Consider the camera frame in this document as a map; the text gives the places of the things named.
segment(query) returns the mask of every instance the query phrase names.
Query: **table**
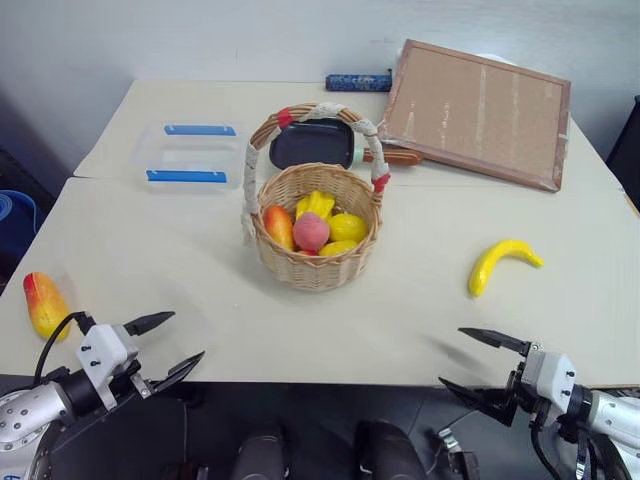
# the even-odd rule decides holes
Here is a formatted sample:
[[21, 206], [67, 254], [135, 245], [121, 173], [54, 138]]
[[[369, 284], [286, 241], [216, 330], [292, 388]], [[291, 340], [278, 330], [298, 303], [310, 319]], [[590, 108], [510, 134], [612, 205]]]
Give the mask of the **table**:
[[[98, 322], [176, 310], [174, 319], [139, 338], [143, 373], [154, 378], [205, 349], [192, 380], [431, 385], [441, 375], [502, 385], [519, 357], [456, 331], [475, 326], [567, 353], [584, 384], [640, 382], [640, 222], [575, 125], [556, 194], [429, 163], [394, 169], [367, 271], [313, 294], [278, 283], [255, 248], [241, 245], [240, 190], [167, 193], [137, 181], [126, 160], [132, 131], [153, 115], [180, 117], [181, 102], [160, 100], [169, 85], [182, 86], [179, 95], [194, 109], [207, 92], [221, 105], [246, 94], [250, 105], [263, 98], [254, 89], [279, 90], [281, 99], [269, 97], [274, 105], [260, 104], [259, 114], [248, 110], [247, 118], [260, 118], [256, 125], [320, 92], [309, 84], [240, 84], [242, 95], [232, 95], [231, 84], [134, 83], [76, 171], [100, 178], [67, 182], [0, 297], [4, 371], [34, 368], [43, 342], [29, 325], [21, 282], [44, 271], [72, 308], [89, 310]], [[342, 103], [375, 118], [365, 97], [356, 105], [364, 94], [349, 95]], [[205, 104], [194, 111], [205, 121], [207, 110]], [[364, 167], [356, 171], [366, 175]], [[506, 237], [529, 241], [546, 265], [535, 270], [503, 260], [485, 294], [470, 298], [466, 278], [475, 258]], [[51, 368], [78, 366], [79, 335], [75, 329], [56, 345]]]

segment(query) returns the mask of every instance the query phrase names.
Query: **yellow lemon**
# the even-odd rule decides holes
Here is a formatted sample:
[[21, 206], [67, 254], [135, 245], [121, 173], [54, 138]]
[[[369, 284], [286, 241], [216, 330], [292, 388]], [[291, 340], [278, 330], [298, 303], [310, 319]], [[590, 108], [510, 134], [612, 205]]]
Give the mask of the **yellow lemon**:
[[356, 248], [358, 246], [358, 242], [353, 240], [341, 240], [339, 242], [331, 242], [327, 243], [324, 247], [320, 249], [318, 255], [322, 257], [330, 257], [331, 255], [340, 255], [352, 248]]
[[356, 243], [360, 243], [369, 233], [369, 228], [365, 221], [350, 213], [339, 213], [331, 217], [327, 222], [331, 229], [329, 239], [332, 242], [353, 240]]

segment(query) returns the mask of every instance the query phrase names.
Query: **wooden handle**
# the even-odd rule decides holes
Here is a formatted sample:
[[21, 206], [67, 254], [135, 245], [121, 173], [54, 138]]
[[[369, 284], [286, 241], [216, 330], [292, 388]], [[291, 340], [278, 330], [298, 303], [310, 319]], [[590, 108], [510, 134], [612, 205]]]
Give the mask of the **wooden handle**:
[[[389, 165], [411, 167], [413, 165], [418, 165], [423, 160], [423, 154], [421, 152], [410, 150], [408, 148], [384, 148], [383, 151], [384, 160]], [[365, 148], [362, 161], [371, 162], [372, 160], [373, 156], [371, 155], [371, 150]]]

